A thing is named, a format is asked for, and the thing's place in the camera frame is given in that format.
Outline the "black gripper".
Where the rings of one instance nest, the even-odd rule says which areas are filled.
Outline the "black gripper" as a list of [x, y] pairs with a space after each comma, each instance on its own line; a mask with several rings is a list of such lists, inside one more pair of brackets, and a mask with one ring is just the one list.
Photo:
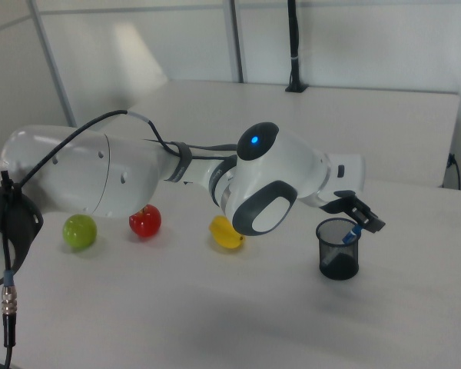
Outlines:
[[386, 225], [375, 214], [370, 214], [370, 208], [357, 197], [355, 191], [335, 191], [333, 194], [337, 196], [337, 199], [321, 206], [321, 210], [325, 212], [349, 212], [352, 219], [359, 221], [362, 229], [373, 234]]

